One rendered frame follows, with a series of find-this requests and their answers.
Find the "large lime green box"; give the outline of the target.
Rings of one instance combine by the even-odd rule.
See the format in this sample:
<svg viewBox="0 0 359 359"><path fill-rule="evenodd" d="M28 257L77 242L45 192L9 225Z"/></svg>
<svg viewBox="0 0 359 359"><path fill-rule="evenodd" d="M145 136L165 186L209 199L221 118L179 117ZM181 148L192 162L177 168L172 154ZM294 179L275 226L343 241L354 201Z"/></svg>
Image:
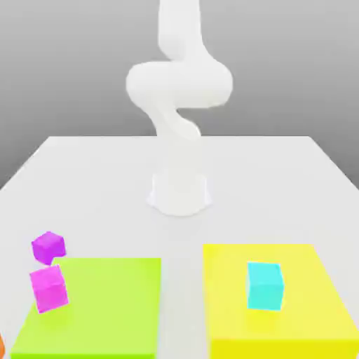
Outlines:
<svg viewBox="0 0 359 359"><path fill-rule="evenodd" d="M159 258L62 258L69 303L33 306L11 359L156 359Z"/></svg>

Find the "small cyan cube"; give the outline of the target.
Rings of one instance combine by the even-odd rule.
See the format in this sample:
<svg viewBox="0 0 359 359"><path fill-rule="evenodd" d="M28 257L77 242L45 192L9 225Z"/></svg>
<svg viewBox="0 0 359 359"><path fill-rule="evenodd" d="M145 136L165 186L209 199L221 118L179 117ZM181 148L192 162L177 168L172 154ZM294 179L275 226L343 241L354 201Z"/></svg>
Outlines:
<svg viewBox="0 0 359 359"><path fill-rule="evenodd" d="M280 311L284 296L280 264L248 262L245 282L248 309Z"/></svg>

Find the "small magenta cube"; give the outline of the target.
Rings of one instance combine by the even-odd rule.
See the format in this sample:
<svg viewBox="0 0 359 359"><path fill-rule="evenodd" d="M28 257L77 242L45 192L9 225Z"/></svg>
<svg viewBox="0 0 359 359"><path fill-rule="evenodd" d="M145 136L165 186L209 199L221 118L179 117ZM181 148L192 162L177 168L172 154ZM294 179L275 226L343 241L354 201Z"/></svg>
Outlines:
<svg viewBox="0 0 359 359"><path fill-rule="evenodd" d="M39 313L68 305L65 279L58 264L31 272L29 277Z"/></svg>

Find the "small purple cube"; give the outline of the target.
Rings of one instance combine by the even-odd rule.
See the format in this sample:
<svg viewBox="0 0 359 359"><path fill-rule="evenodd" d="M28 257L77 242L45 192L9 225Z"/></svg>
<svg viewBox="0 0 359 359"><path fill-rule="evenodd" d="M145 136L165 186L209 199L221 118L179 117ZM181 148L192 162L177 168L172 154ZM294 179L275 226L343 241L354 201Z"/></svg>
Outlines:
<svg viewBox="0 0 359 359"><path fill-rule="evenodd" d="M67 254L64 238L51 231L32 241L32 250L34 258L45 265L51 265L54 258Z"/></svg>

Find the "large yellow box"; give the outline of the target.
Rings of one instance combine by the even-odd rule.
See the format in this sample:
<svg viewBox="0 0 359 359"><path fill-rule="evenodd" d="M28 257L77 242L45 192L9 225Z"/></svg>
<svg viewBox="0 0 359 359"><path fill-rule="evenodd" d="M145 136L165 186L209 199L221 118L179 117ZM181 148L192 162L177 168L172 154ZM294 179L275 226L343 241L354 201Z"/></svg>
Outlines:
<svg viewBox="0 0 359 359"><path fill-rule="evenodd" d="M280 311L247 308L248 262L280 264ZM356 359L359 330L310 244L205 244L209 359Z"/></svg>

